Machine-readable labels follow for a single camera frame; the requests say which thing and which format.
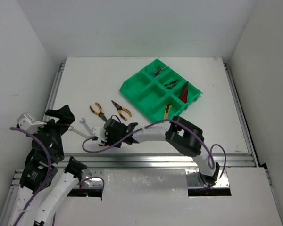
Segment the yellow utility knife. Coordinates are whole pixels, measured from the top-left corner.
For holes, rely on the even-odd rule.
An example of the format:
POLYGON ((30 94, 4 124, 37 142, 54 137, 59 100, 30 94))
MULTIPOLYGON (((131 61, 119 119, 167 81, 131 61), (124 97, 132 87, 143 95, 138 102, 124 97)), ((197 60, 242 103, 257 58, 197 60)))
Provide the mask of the yellow utility knife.
POLYGON ((171 108, 172 108, 171 104, 166 105, 163 119, 168 119, 171 108))

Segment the blue red handle screwdriver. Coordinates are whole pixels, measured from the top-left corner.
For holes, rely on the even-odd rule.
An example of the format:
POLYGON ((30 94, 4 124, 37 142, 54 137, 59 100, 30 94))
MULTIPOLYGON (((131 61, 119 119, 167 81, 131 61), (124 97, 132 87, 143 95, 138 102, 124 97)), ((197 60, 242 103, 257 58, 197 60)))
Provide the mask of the blue red handle screwdriver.
POLYGON ((156 77, 159 76, 159 74, 160 74, 161 71, 163 71, 163 70, 165 70, 165 69, 167 69, 167 68, 169 68, 169 67, 170 67, 170 66, 168 65, 168 66, 165 66, 165 67, 163 67, 163 68, 158 68, 157 70, 151 72, 150 75, 153 75, 154 78, 156 78, 156 77))

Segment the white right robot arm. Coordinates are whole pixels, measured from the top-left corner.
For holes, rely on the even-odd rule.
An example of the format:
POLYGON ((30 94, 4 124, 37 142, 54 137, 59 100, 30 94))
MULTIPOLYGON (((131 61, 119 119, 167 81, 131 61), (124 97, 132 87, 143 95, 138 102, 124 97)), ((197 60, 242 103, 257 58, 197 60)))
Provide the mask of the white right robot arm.
POLYGON ((142 127, 138 123, 125 125, 109 119, 103 126, 105 143, 120 147, 150 141, 168 142, 180 154, 191 157, 199 167, 202 184, 213 186, 218 179, 220 166, 212 151, 204 144, 203 131, 180 116, 160 120, 142 127))

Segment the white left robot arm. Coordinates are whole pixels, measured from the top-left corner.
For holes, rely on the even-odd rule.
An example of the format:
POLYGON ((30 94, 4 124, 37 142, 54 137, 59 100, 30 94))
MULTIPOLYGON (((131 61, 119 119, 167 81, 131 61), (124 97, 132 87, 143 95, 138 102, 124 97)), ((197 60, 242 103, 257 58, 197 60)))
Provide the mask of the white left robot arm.
POLYGON ((64 159, 62 135, 75 117, 68 105, 47 110, 49 121, 37 121, 24 113, 11 131, 24 133, 32 139, 31 151, 19 182, 16 201, 8 220, 10 226, 48 226, 69 192, 82 180, 87 166, 70 157, 58 183, 51 183, 58 173, 56 165, 64 159))

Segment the silver open-end wrench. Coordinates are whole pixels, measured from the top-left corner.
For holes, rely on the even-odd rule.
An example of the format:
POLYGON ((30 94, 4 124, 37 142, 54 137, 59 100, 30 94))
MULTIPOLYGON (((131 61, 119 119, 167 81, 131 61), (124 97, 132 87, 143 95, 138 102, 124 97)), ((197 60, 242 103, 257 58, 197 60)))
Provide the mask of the silver open-end wrench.
POLYGON ((76 133, 76 134, 78 134, 78 135, 80 135, 80 136, 82 136, 86 139, 93 139, 91 136, 86 135, 86 134, 76 130, 73 126, 69 126, 67 130, 70 131, 70 132, 76 133))
POLYGON ((93 136, 93 130, 87 125, 85 118, 81 118, 81 120, 79 121, 88 131, 88 133, 90 134, 90 136, 93 136))

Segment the yellow long-nose pliers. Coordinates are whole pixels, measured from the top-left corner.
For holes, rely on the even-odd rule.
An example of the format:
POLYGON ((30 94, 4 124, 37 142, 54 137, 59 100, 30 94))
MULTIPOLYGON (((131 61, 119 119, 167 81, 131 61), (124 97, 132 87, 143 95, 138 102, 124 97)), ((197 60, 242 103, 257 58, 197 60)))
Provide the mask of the yellow long-nose pliers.
POLYGON ((103 109, 101 107, 101 105, 98 103, 98 102, 95 102, 95 105, 98 107, 98 111, 96 111, 92 105, 89 106, 90 110, 95 114, 97 115, 98 117, 100 117, 103 121, 107 121, 107 118, 103 112, 103 109))

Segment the yellow combination pliers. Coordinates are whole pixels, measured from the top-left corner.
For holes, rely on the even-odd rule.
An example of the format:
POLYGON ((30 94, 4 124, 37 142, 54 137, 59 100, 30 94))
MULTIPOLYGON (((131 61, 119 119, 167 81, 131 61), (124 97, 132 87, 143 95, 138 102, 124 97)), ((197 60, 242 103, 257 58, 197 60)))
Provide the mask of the yellow combination pliers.
POLYGON ((129 115, 129 117, 132 117, 132 113, 131 113, 128 109, 122 107, 121 105, 119 105, 117 102, 115 102, 115 101, 113 101, 113 100, 112 100, 111 102, 112 102, 112 104, 114 105, 114 107, 117 109, 118 114, 120 115, 120 117, 121 117, 123 120, 125 120, 125 121, 128 120, 128 118, 123 115, 123 112, 126 112, 126 113, 129 115))

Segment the green six-compartment organizer tray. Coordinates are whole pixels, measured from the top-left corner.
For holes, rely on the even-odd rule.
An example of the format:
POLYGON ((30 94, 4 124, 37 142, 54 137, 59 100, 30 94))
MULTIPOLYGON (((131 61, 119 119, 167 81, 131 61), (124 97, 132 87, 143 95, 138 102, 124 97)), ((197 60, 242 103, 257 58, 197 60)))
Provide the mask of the green six-compartment organizer tray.
POLYGON ((150 75, 151 72, 165 66, 167 66, 165 63, 155 59, 125 80, 120 88, 120 93, 151 122, 163 119, 167 104, 172 105, 168 118, 179 116, 202 94, 198 88, 189 83, 188 100, 187 103, 183 103, 179 96, 187 82, 184 77, 170 67, 161 71, 156 78, 150 75), (173 80, 178 82, 173 89, 168 90, 164 84, 173 80))

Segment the aluminium front rail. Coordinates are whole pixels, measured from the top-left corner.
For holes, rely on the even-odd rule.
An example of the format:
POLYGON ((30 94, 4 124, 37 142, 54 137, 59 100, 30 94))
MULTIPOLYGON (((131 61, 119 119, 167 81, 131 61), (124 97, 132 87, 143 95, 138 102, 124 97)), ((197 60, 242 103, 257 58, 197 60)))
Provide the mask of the aluminium front rail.
MULTIPOLYGON (((257 167, 257 160, 250 153, 230 153, 213 155, 220 166, 257 167)), ((74 158, 90 168, 196 168, 196 162, 180 154, 77 154, 74 158)))

